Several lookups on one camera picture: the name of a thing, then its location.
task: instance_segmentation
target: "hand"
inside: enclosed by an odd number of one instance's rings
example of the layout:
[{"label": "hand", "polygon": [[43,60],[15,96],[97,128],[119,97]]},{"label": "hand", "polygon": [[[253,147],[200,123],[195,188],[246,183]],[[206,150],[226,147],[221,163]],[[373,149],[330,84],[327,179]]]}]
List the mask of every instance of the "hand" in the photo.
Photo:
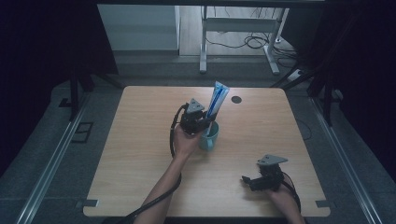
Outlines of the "hand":
[{"label": "hand", "polygon": [[202,133],[187,134],[180,125],[175,128],[174,146],[176,157],[187,159],[198,147],[198,142]]}]

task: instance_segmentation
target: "small black hole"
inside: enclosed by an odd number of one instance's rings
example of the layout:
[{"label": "small black hole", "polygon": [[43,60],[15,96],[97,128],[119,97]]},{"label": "small black hole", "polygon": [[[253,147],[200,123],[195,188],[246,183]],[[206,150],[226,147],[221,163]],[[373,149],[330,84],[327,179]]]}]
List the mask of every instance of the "small black hole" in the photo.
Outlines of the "small black hole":
[{"label": "small black hole", "polygon": [[233,96],[233,97],[231,98],[231,101],[232,101],[234,104],[240,104],[240,103],[242,102],[242,99],[241,99],[241,97],[239,97],[239,96]]}]

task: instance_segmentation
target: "aluminum rail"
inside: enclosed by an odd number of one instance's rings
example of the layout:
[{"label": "aluminum rail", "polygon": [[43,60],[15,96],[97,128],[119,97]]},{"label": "aluminum rail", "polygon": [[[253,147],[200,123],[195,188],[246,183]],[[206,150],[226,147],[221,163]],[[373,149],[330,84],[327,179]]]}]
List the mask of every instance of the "aluminum rail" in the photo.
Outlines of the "aluminum rail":
[{"label": "aluminum rail", "polygon": [[38,207],[43,201],[47,189],[49,188],[52,181],[52,178],[54,177],[59,165],[61,164],[64,153],[66,152],[67,147],[72,140],[73,134],[75,133],[78,124],[81,121],[89,99],[90,95],[88,93],[84,93],[84,95],[82,96],[80,110],[76,114],[75,118],[68,123],[66,130],[64,131],[64,134],[58,143],[58,146],[55,148],[55,151],[49,159],[45,170],[39,177],[38,181],[35,183],[35,187],[33,188],[26,204],[22,208],[21,213],[19,214],[18,219],[15,223],[32,223],[33,218],[35,217],[35,213],[37,212]]},{"label": "aluminum rail", "polygon": [[366,188],[361,183],[355,169],[353,168],[347,154],[344,151],[343,146],[338,140],[338,137],[335,134],[334,129],[330,127],[327,124],[326,120],[323,118],[321,114],[321,106],[318,102],[318,99],[310,98],[310,101],[314,105],[319,123],[330,141],[335,156],[337,157],[337,160],[340,162],[341,168],[344,170],[344,173],[346,174],[346,179],[348,180],[350,187],[355,193],[355,196],[359,204],[361,205],[361,210],[363,211],[364,215],[366,215],[367,221],[370,224],[382,223],[381,218],[379,217],[379,214],[376,211],[375,205],[372,199],[370,198],[370,195],[368,194]]}]

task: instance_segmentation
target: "table leg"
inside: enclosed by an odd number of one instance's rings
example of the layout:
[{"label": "table leg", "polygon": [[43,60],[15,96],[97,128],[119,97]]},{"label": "table leg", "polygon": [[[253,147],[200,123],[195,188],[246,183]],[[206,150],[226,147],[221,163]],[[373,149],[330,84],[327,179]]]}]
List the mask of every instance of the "table leg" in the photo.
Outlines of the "table leg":
[{"label": "table leg", "polygon": [[202,17],[202,43],[201,43],[201,54],[199,61],[199,72],[201,74],[206,73],[206,19],[207,19],[207,7],[204,7],[204,15]]},{"label": "table leg", "polygon": [[279,68],[277,67],[276,61],[274,60],[274,56],[272,51],[274,50],[274,44],[277,39],[277,33],[279,32],[280,25],[282,24],[283,15],[285,14],[285,8],[281,8],[279,15],[276,18],[276,25],[274,31],[271,34],[270,42],[268,46],[264,46],[264,52],[267,56],[268,63],[271,66],[271,70],[275,76],[279,75]]}]

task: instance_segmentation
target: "metal frame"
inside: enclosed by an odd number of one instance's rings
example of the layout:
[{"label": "metal frame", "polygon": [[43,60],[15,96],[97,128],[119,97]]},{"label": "metal frame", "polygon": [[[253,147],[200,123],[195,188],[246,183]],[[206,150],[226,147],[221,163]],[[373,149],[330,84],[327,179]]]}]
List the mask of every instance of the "metal frame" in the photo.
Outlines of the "metal frame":
[{"label": "metal frame", "polygon": [[285,8],[281,8],[276,20],[269,19],[240,19],[240,18],[208,18],[207,6],[204,6],[202,17],[202,43],[200,52],[199,71],[201,74],[206,73],[206,33],[207,32],[255,32],[255,33],[272,33],[268,46],[263,50],[267,57],[268,63],[274,75],[279,75],[279,68],[272,51],[282,24]]}]

